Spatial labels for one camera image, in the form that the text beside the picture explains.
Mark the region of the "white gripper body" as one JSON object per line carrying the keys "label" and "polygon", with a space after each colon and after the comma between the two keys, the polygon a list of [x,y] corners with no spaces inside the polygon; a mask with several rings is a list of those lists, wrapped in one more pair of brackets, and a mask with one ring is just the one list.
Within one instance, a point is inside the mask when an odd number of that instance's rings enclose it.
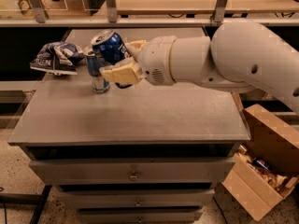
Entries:
{"label": "white gripper body", "polygon": [[176,37],[158,36],[147,42],[137,55],[137,62],[146,75],[146,80],[156,86],[171,86],[175,80],[170,71],[170,54]]}

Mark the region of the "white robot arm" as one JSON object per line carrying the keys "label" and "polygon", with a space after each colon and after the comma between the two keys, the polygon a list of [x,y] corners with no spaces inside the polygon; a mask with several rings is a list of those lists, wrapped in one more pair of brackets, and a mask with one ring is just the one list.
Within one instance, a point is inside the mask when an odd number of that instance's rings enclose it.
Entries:
{"label": "white robot arm", "polygon": [[100,69],[104,79],[156,86],[189,82],[217,91],[265,91],[299,113],[299,52],[252,21],[222,24],[212,37],[158,36],[126,45],[132,54]]}

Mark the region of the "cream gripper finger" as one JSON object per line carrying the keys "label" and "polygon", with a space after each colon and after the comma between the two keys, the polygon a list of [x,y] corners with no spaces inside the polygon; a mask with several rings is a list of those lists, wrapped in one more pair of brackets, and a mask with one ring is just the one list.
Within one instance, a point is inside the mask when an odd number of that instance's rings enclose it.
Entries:
{"label": "cream gripper finger", "polygon": [[136,60],[138,57],[138,53],[142,48],[146,45],[147,41],[146,40],[136,40],[132,42],[127,42],[125,44],[128,52],[130,55]]}
{"label": "cream gripper finger", "polygon": [[138,63],[130,62],[121,65],[111,65],[99,69],[106,81],[135,85],[143,78],[143,72]]}

